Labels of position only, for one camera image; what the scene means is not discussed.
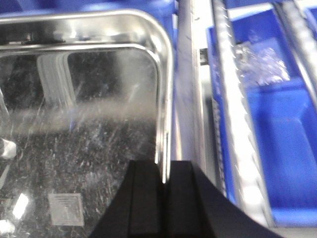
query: plastic wrap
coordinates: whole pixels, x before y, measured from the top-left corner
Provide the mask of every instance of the plastic wrap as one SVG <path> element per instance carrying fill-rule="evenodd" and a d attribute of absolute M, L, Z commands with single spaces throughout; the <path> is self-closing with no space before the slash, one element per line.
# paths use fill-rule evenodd
<path fill-rule="evenodd" d="M 256 53 L 250 42 L 244 42 L 236 46 L 236 55 L 245 88 L 290 80 L 285 63 L 273 48 Z"/>

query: blue bin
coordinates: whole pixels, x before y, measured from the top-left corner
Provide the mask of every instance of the blue bin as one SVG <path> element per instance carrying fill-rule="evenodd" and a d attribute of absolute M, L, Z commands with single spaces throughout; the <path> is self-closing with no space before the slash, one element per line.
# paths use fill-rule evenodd
<path fill-rule="evenodd" d="M 273 218 L 281 227 L 317 225 L 317 114 L 273 10 L 232 22 L 237 41 L 273 48 L 291 80 L 247 90 Z M 213 96 L 220 108 L 226 192 L 235 203 L 213 29 L 208 30 Z"/>
<path fill-rule="evenodd" d="M 155 17 L 173 39 L 174 0 L 0 0 L 2 16 L 134 8 Z"/>

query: metal tray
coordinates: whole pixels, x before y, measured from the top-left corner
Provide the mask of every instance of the metal tray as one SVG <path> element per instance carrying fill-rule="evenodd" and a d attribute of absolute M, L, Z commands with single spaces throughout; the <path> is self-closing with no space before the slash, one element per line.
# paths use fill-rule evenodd
<path fill-rule="evenodd" d="M 7 18 L 0 35 L 0 237 L 87 237 L 129 160 L 166 182 L 173 55 L 151 16 Z"/>

